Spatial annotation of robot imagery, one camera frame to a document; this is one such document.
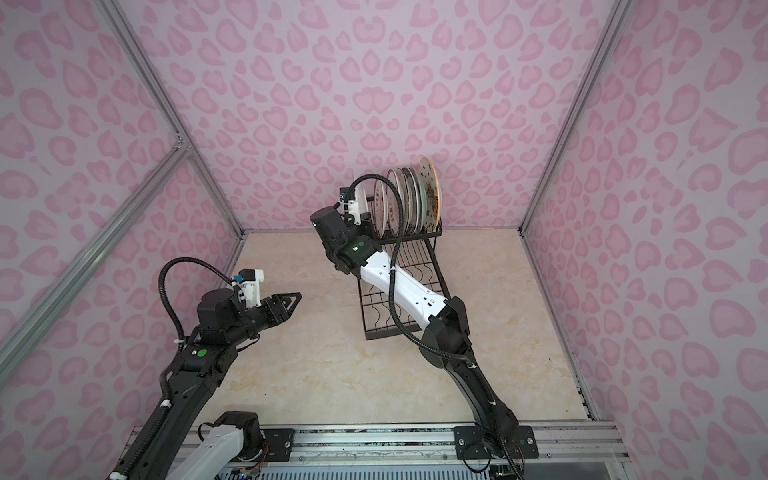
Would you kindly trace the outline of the white star cat plate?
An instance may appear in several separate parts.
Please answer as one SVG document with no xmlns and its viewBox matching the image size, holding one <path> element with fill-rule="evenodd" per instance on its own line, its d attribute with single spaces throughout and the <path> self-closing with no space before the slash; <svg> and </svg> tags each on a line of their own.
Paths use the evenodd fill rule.
<svg viewBox="0 0 768 480">
<path fill-rule="evenodd" d="M 418 175 L 425 195 L 425 231 L 435 232 L 440 221 L 441 194 L 435 167 L 427 157 L 421 159 Z"/>
</svg>

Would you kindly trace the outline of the small orange sunburst plate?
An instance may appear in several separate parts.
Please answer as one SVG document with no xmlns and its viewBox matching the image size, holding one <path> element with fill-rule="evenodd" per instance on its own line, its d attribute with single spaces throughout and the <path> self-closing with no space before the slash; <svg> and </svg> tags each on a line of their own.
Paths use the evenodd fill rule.
<svg viewBox="0 0 768 480">
<path fill-rule="evenodd" d="M 374 186 L 374 225 L 379 238 L 383 238 L 388 229 L 388 200 L 386 185 L 377 180 Z"/>
</svg>

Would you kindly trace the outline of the mint green flower plate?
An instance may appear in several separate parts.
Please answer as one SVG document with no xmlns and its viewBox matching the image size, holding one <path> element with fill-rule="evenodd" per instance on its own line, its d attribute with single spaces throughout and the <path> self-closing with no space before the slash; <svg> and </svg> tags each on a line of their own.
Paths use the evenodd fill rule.
<svg viewBox="0 0 768 480">
<path fill-rule="evenodd" d="M 424 183 L 422 174 L 419 172 L 416 172 L 415 177 L 418 184 L 419 199 L 420 199 L 420 220 L 421 220 L 420 230 L 422 233 L 426 233 L 428 231 L 428 220 L 429 220 L 429 214 L 428 214 L 429 200 L 427 195 L 427 189 L 426 189 L 426 184 Z"/>
</svg>

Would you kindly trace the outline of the cream plum blossom plate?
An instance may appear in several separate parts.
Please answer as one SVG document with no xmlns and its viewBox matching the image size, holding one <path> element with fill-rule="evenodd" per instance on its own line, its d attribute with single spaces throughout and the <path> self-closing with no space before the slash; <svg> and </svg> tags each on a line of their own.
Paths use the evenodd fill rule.
<svg viewBox="0 0 768 480">
<path fill-rule="evenodd" d="M 396 168 L 395 169 L 395 175 L 397 180 L 397 186 L 398 191 L 400 194 L 400 198 L 402 200 L 403 204 L 403 214 L 404 214 L 404 229 L 406 233 L 409 233 L 410 230 L 410 210 L 409 210 L 409 191 L 408 191 L 408 184 L 406 181 L 405 174 L 403 172 L 402 168 Z"/>
</svg>

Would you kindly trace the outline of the large orange sunburst plate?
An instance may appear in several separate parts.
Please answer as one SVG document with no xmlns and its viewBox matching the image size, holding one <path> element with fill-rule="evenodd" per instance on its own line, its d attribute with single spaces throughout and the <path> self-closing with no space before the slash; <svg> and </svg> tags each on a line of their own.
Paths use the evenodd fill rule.
<svg viewBox="0 0 768 480">
<path fill-rule="evenodd" d="M 392 188 L 387 188 L 387 202 L 388 202 L 388 225 L 389 230 L 393 237 L 396 237 L 400 227 L 400 215 L 397 204 L 399 198 L 398 180 L 394 169 L 390 169 L 386 177 L 388 181 L 393 185 Z"/>
</svg>

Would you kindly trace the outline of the white plate dark green rim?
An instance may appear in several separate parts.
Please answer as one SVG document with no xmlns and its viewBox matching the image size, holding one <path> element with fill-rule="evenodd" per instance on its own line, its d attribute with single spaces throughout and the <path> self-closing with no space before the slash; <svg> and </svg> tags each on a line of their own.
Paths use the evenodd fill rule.
<svg viewBox="0 0 768 480">
<path fill-rule="evenodd" d="M 422 215 L 421 215 L 421 195 L 418 185 L 418 180 L 415 176 L 414 170 L 412 167 L 406 167 L 405 173 L 408 176 L 409 179 L 409 189 L 410 189 L 410 204 L 411 204 L 411 210 L 412 210 L 412 234 L 416 235 L 421 232 L 422 228 Z"/>
</svg>

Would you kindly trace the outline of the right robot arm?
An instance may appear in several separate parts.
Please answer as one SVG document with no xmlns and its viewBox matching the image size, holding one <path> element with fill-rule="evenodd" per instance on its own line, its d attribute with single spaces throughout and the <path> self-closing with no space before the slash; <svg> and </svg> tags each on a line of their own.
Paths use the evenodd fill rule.
<svg viewBox="0 0 768 480">
<path fill-rule="evenodd" d="M 402 236 L 387 252 L 333 206 L 316 211 L 310 221 L 334 267 L 384 292 L 396 328 L 429 364 L 448 374 L 467 401 L 487 451 L 509 462 L 521 458 L 533 442 L 522 438 L 519 420 L 476 360 L 464 302 L 436 293 L 397 265 Z"/>
</svg>

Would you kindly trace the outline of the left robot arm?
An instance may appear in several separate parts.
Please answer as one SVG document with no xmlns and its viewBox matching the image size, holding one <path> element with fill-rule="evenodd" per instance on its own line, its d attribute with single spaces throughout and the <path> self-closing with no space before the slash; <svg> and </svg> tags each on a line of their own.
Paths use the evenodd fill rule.
<svg viewBox="0 0 768 480">
<path fill-rule="evenodd" d="M 206 293 L 197 306 L 197 336 L 161 373 L 162 399 L 109 477 L 163 479 L 240 345 L 289 320 L 301 299 L 299 292 L 280 293 L 247 308 L 232 290 Z"/>
</svg>

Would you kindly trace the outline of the white plate black cloud outline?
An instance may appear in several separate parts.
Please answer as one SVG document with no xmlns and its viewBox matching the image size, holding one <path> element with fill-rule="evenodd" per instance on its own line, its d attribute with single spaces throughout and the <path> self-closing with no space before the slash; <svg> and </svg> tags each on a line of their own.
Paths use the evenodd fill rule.
<svg viewBox="0 0 768 480">
<path fill-rule="evenodd" d="M 362 183 L 359 183 L 354 189 L 354 200 L 349 203 L 349 211 L 356 225 L 361 225 L 364 221 L 370 220 L 371 215 L 368 205 L 369 201 L 365 187 Z"/>
</svg>

